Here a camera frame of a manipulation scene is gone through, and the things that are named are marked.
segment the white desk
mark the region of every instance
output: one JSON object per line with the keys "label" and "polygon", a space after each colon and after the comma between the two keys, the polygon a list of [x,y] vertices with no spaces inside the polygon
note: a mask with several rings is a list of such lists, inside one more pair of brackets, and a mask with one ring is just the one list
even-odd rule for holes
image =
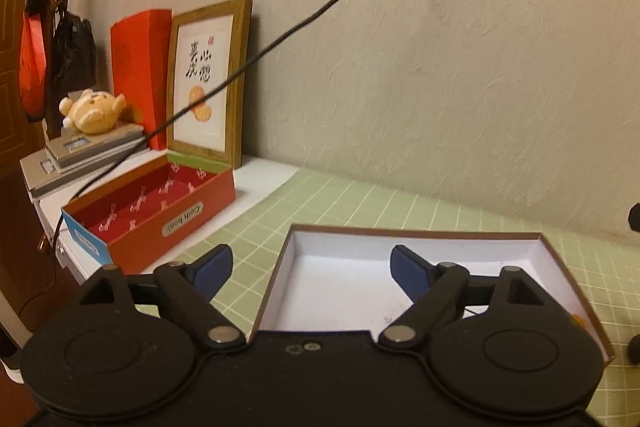
{"label": "white desk", "polygon": [[[165,151],[150,150],[134,156],[95,186],[101,185],[124,172],[148,163],[164,154]],[[185,240],[178,243],[176,247],[165,253],[145,271],[151,271],[159,264],[172,260],[186,248],[196,245],[216,230],[224,227],[249,208],[266,198],[298,171],[296,167],[263,160],[261,158],[252,158],[250,156],[246,156],[243,162],[244,165],[234,172],[236,201],[207,221],[204,226],[200,227]],[[84,176],[73,184],[62,187],[44,196],[40,201],[34,202],[38,217],[49,240],[52,239],[53,232],[60,219],[60,209],[67,204],[74,193],[82,184],[86,183],[92,175],[95,174]],[[60,238],[56,247],[56,257],[62,267],[68,267],[79,283],[83,283],[100,267],[100,264],[71,238],[65,223],[62,224],[60,231]]]}

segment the plush toy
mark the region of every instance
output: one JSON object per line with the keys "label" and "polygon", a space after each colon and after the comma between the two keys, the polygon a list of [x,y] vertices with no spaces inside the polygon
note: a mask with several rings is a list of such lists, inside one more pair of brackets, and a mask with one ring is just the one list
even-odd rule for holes
{"label": "plush toy", "polygon": [[85,134],[102,134],[115,127],[126,107],[123,94],[115,98],[110,92],[85,89],[76,102],[70,98],[60,101],[60,112],[65,117],[62,125]]}

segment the stack of books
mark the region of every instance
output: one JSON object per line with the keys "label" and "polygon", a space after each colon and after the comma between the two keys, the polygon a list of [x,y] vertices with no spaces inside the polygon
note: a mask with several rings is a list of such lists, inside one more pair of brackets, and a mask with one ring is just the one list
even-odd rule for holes
{"label": "stack of books", "polygon": [[[106,168],[139,144],[144,128],[122,123],[97,135],[74,134],[49,140],[44,149],[20,160],[32,200],[78,178]],[[148,147],[140,147],[140,152]]]}

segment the red gift bag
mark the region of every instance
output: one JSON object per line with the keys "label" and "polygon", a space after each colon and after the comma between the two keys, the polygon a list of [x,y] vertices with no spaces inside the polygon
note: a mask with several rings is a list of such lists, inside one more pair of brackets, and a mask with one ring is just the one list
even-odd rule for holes
{"label": "red gift bag", "polygon": [[27,14],[23,13],[18,86],[20,102],[30,123],[44,119],[46,71],[47,59],[44,53],[40,16],[27,17]]}

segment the green grid mat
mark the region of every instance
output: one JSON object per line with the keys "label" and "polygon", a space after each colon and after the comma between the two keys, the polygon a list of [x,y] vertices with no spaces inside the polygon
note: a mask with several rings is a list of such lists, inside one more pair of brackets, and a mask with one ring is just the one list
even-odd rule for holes
{"label": "green grid mat", "polygon": [[178,260],[190,263],[215,245],[231,246],[233,274],[212,304],[245,333],[251,330],[291,223],[543,232],[593,304],[616,352],[591,401],[590,413],[608,427],[636,427],[640,422],[640,368],[629,366],[625,356],[626,344],[640,333],[639,249],[300,169],[265,200],[178,256]]}

